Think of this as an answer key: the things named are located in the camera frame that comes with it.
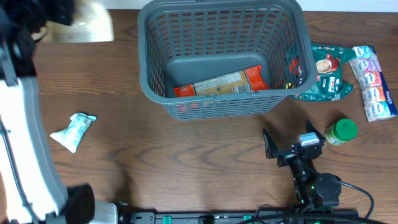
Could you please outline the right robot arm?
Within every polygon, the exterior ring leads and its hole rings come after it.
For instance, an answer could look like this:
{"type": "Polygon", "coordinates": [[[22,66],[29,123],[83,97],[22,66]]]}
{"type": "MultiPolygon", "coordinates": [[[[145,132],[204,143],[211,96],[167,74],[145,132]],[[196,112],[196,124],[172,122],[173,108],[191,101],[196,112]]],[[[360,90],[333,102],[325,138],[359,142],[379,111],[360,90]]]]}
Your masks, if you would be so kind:
{"type": "Polygon", "coordinates": [[[296,197],[302,203],[300,212],[337,207],[341,193],[339,178],[330,173],[320,173],[313,165],[313,160],[322,154],[326,138],[309,120],[305,121],[305,128],[307,132],[300,135],[290,149],[282,151],[263,129],[266,157],[276,159],[278,167],[290,168],[296,197]]]}

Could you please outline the grey plastic basket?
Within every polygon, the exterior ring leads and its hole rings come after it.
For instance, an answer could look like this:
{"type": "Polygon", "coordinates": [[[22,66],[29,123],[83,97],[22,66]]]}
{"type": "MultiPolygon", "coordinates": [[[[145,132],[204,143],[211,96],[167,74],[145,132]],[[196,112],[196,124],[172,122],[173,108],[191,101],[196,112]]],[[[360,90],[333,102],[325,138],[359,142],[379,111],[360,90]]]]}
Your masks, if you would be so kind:
{"type": "Polygon", "coordinates": [[[317,80],[303,11],[293,0],[151,1],[137,25],[141,89],[175,119],[265,113],[317,80]],[[174,92],[256,65],[267,90],[181,98],[174,92]]]}

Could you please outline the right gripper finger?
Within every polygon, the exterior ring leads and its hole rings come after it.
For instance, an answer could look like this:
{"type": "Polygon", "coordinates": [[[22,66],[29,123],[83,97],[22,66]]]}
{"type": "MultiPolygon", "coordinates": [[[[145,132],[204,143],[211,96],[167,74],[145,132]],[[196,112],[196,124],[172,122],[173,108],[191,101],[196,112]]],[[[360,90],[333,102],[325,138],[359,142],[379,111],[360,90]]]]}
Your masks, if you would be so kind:
{"type": "Polygon", "coordinates": [[[305,127],[306,127],[306,130],[307,130],[307,133],[315,133],[315,135],[319,139],[320,144],[323,144],[325,142],[324,135],[321,132],[319,132],[317,128],[315,128],[313,126],[313,124],[310,122],[309,119],[305,120],[305,127]]]}
{"type": "Polygon", "coordinates": [[[265,142],[266,157],[268,159],[274,159],[278,157],[279,147],[273,140],[272,136],[266,131],[265,128],[262,129],[262,134],[265,142]]]}

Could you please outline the beige paper pouch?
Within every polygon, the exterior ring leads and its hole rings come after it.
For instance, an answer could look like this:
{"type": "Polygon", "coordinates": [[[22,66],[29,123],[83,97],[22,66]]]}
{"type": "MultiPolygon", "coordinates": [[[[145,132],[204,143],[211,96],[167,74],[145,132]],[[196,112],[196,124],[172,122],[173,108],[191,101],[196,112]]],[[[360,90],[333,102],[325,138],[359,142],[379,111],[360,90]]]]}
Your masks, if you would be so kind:
{"type": "Polygon", "coordinates": [[[48,21],[34,40],[58,43],[110,42],[114,40],[113,22],[101,1],[77,0],[73,22],[66,26],[48,21]]]}

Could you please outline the tissue pack multipack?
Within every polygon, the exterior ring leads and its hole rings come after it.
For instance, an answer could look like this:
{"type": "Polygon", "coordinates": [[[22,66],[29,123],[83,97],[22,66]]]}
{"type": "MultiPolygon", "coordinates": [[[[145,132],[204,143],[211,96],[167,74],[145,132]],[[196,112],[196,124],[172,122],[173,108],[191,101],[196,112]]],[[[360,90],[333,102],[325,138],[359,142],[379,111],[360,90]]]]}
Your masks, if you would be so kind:
{"type": "Polygon", "coordinates": [[[349,61],[360,85],[364,110],[369,122],[390,119],[397,116],[397,108],[392,99],[382,73],[378,57],[372,45],[351,48],[356,57],[349,61]]]}

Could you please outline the green coffee bag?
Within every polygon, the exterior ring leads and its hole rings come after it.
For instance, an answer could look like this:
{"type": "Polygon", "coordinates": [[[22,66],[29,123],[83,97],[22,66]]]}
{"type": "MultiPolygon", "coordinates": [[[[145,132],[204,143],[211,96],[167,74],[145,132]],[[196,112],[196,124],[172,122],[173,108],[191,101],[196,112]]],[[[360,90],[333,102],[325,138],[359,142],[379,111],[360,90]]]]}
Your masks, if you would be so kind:
{"type": "Polygon", "coordinates": [[[343,81],[342,65],[356,57],[354,50],[335,45],[312,44],[317,81],[306,92],[292,95],[296,100],[337,101],[349,95],[353,85],[343,81]]]}

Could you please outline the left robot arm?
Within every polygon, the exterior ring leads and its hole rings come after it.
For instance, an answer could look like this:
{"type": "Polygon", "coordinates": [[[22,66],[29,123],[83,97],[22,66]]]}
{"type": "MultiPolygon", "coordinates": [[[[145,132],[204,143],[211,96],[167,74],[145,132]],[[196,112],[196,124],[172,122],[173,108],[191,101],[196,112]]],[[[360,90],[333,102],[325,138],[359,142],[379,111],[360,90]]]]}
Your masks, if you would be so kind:
{"type": "Polygon", "coordinates": [[[42,125],[33,57],[39,42],[112,41],[99,1],[1,2],[1,177],[7,223],[117,223],[88,184],[66,187],[42,125]]]}

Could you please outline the light blue wipes packet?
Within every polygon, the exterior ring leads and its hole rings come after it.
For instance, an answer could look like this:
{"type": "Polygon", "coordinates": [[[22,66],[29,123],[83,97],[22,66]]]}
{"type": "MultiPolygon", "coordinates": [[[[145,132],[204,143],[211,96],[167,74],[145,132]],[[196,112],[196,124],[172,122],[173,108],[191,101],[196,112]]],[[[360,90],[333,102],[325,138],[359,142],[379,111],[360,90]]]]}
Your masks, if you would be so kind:
{"type": "Polygon", "coordinates": [[[96,116],[85,113],[75,113],[70,117],[71,123],[64,130],[52,133],[51,138],[66,147],[70,152],[76,153],[85,132],[91,123],[97,120],[96,116]]]}

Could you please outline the green lid jar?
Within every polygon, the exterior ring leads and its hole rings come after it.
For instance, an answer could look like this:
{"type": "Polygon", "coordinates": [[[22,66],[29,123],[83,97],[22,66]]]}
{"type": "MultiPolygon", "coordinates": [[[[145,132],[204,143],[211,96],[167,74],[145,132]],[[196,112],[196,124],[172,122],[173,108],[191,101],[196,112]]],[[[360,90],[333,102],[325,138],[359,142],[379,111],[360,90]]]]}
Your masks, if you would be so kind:
{"type": "Polygon", "coordinates": [[[342,145],[358,135],[358,127],[354,121],[344,118],[325,130],[325,138],[332,145],[342,145]]]}

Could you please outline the orange pasta package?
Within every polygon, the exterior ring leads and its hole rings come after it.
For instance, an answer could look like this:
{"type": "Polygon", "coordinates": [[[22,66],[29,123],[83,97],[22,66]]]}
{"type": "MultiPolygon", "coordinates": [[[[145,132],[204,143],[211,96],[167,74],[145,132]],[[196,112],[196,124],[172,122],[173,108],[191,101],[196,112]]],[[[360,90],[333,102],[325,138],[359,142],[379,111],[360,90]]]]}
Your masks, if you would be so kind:
{"type": "Polygon", "coordinates": [[[269,90],[268,84],[261,77],[261,65],[218,76],[201,82],[174,88],[177,97],[196,95],[224,95],[247,93],[250,91],[269,90]]]}

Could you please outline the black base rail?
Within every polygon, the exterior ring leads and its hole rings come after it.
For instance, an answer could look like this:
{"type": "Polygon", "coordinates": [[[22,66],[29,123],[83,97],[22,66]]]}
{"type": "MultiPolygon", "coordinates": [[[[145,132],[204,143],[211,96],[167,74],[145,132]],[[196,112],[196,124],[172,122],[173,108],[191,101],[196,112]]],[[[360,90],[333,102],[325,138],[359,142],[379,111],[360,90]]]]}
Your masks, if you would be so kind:
{"type": "Polygon", "coordinates": [[[264,219],[254,223],[303,223],[287,218],[290,212],[282,210],[258,210],[254,212],[216,212],[216,213],[155,213],[124,212],[119,215],[118,223],[122,224],[228,224],[241,223],[268,215],[282,218],[264,219]]]}

